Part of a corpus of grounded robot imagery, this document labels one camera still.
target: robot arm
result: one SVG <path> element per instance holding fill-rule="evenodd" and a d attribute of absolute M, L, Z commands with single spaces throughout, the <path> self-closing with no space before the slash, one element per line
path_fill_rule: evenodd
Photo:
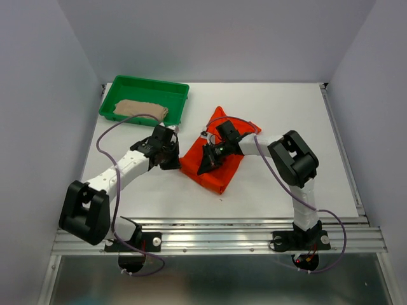
<path fill-rule="evenodd" d="M 220 167 L 225 157 L 230 154 L 257 155 L 259 149 L 254 141 L 253 133 L 243 135 L 235 129 L 231 121 L 226 121 L 216 127 L 221 142 L 218 144 L 205 144 L 203 158 L 198 174 L 203 174 Z M 294 221 L 292 234 L 276 233 L 283 240 L 276 242 L 276 250 L 308 250 L 310 246 L 318 244 L 319 250 L 329 250 L 330 246 L 320 245 L 320 238 L 326 235 L 316 212 L 314 199 L 314 179 L 317 175 L 319 161 L 301 136 L 290 131 L 285 135 L 271 137 L 257 136 L 261 152 L 273 159 L 282 180 L 288 184 L 290 192 L 301 199 L 308 208 L 293 198 Z"/>
<path fill-rule="evenodd" d="M 174 128 L 157 125 L 153 134 L 137 143 L 117 162 L 120 171 L 120 189 L 154 166 L 162 170 L 180 168 L 179 146 Z M 61 229 L 97 245 L 103 239 L 113 238 L 110 203 L 116 197 L 117 176 L 114 167 L 85 183 L 74 181 L 68 187 L 59 219 Z M 136 223 L 118 218 L 115 231 L 125 241 L 140 235 Z"/>

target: folded red garment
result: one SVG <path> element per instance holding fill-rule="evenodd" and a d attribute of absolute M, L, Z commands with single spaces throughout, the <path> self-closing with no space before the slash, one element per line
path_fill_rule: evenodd
<path fill-rule="evenodd" d="M 220 118 L 221 116 L 226 116 L 222 107 L 218 106 L 215 109 L 214 114 L 210 118 L 209 121 L 213 119 Z M 219 119 L 213 124 L 210 124 L 208 127 L 208 132 L 219 136 L 216 127 L 224 123 L 228 119 Z M 236 120 L 236 119 L 229 119 L 235 128 L 239 131 L 240 134 L 245 132 L 254 132 L 253 127 L 248 125 L 245 122 Z M 226 187 L 228 186 L 229 182 L 233 178 L 237 168 L 239 167 L 240 162 L 243 159 L 243 156 L 237 155 L 230 155 L 228 156 L 223 165 L 209 173 L 204 173 L 202 175 L 197 175 L 198 168 L 201 164 L 203 151 L 202 146 L 208 143 L 207 139 L 204 138 L 197 138 L 195 143 L 191 146 L 189 151 L 185 154 L 183 158 L 180 158 L 181 162 L 181 171 L 189 178 L 193 179 L 195 182 L 199 183 L 201 186 L 210 189 L 211 191 L 217 192 L 218 194 L 222 194 Z"/>

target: white table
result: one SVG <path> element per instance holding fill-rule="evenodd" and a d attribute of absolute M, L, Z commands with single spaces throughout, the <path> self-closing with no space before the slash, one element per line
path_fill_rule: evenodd
<path fill-rule="evenodd" d="M 230 116 L 256 123 L 263 134 L 280 135 L 296 130 L 319 158 L 315 180 L 317 207 L 332 210 L 339 217 L 358 216 L 318 84 L 189 85 L 180 124 L 180 156 L 194 143 L 218 105 Z M 111 166 L 109 160 L 97 152 L 95 142 L 112 124 L 99 116 L 83 180 Z M 152 130 L 148 126 L 122 124 L 106 135 L 101 147 L 120 159 L 132 144 L 151 135 Z M 154 168 L 122 192 L 119 215 L 138 219 L 291 218 L 293 205 L 263 160 L 246 156 L 222 195 L 204 189 L 178 170 Z"/>

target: green tray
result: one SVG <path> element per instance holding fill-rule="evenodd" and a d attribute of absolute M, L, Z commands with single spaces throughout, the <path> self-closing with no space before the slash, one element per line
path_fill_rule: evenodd
<path fill-rule="evenodd" d="M 185 100 L 190 87 L 186 84 L 155 81 L 152 79 L 133 78 L 131 76 L 116 76 L 109 93 L 99 109 L 99 114 L 111 121 L 121 121 L 126 116 L 114 114 L 115 106 L 121 100 L 136 100 L 149 102 L 168 108 L 164 118 L 165 125 L 178 125 L 181 121 Z M 134 118 L 128 123 L 155 126 L 154 119 Z"/>

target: beige cloth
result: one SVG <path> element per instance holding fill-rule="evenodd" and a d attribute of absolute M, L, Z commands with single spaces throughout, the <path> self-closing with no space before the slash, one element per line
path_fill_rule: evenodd
<path fill-rule="evenodd" d="M 114 114 L 120 116 L 135 116 L 136 114 L 146 113 L 155 116 L 162 122 L 168 114 L 168 108 L 158 104 L 138 102 L 136 100 L 121 100 L 116 104 Z M 151 119 L 149 116 L 142 116 L 142 118 Z"/>

